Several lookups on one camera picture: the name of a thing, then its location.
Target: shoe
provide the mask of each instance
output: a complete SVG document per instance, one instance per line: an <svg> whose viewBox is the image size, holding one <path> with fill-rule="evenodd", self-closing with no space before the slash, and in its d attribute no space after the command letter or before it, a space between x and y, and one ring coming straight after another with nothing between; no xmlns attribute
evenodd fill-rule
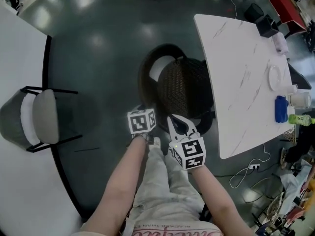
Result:
<svg viewBox="0 0 315 236"><path fill-rule="evenodd" d="M281 169L285 169L286 168L286 165L287 165L287 162L285 161L285 157L286 157L286 149L285 148L282 148L281 149L281 158L280 158L280 164L281 164Z"/></svg>
<svg viewBox="0 0 315 236"><path fill-rule="evenodd" d="M159 137L154 137L153 144L149 144L149 150L152 150L153 148L161 149L161 140Z"/></svg>

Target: white marker cube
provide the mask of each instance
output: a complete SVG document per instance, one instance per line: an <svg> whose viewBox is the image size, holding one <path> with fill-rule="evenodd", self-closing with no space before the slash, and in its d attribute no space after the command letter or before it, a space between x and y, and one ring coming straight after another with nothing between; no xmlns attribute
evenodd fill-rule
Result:
<svg viewBox="0 0 315 236"><path fill-rule="evenodd" d="M150 132L157 125L154 109L128 112L127 117L131 134Z"/></svg>
<svg viewBox="0 0 315 236"><path fill-rule="evenodd" d="M190 139L183 142L171 142L169 150L184 170L196 168L205 164L206 148L203 138Z"/></svg>

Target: gray epoxy floor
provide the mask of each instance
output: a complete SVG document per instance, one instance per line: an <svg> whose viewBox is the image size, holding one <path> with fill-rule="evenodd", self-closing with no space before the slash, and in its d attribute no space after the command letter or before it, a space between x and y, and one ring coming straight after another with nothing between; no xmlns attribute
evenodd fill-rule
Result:
<svg viewBox="0 0 315 236"><path fill-rule="evenodd" d="M244 19L244 8L252 1L259 1L259 5L277 17L268 0L233 1L238 7L238 19ZM84 136L59 146L59 153L76 198L85 210L92 212L97 206L130 139L126 113L140 104L137 73L144 56L159 44L173 43L188 57L204 59L193 22L195 14L235 17L230 0L37 0L20 15L53 37L49 86L80 92L75 96L58 96L61 123ZM310 79L314 78L314 57L303 46L302 38L293 36L288 42L294 49L291 61L296 68L302 67ZM303 65L305 57L308 68ZM164 138L162 147L166 148L165 134L160 130L155 132ZM221 160L217 133L214 121L204 135L206 165L214 174L235 174L253 158L267 158L261 145ZM278 162L283 145L280 138L266 143L271 159L261 164L261 170ZM99 149L78 151L92 148ZM268 205L263 198L245 203L259 197L250 186L276 170L274 166L263 173L251 174L238 189L229 186L229 177L219 178L249 225L253 225L251 212L259 213L260 208Z"/></svg>

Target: white cup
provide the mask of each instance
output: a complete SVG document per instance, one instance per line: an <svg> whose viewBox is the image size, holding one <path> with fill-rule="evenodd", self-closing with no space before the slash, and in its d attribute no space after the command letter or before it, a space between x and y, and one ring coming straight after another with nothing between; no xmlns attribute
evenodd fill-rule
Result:
<svg viewBox="0 0 315 236"><path fill-rule="evenodd" d="M311 105L311 96L309 92L294 93L288 96L289 105L297 109L309 108Z"/></svg>
<svg viewBox="0 0 315 236"><path fill-rule="evenodd" d="M286 94L294 94L294 93L297 93L298 87L297 85L291 85L291 86L284 87L284 90Z"/></svg>

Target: green bottle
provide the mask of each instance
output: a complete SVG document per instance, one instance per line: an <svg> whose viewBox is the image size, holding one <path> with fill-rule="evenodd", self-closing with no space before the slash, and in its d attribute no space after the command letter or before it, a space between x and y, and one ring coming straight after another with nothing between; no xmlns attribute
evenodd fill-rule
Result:
<svg viewBox="0 0 315 236"><path fill-rule="evenodd" d="M310 117L309 115L290 115L289 116L289 123L290 124L300 124L303 126L310 126L311 124L315 124L315 119Z"/></svg>

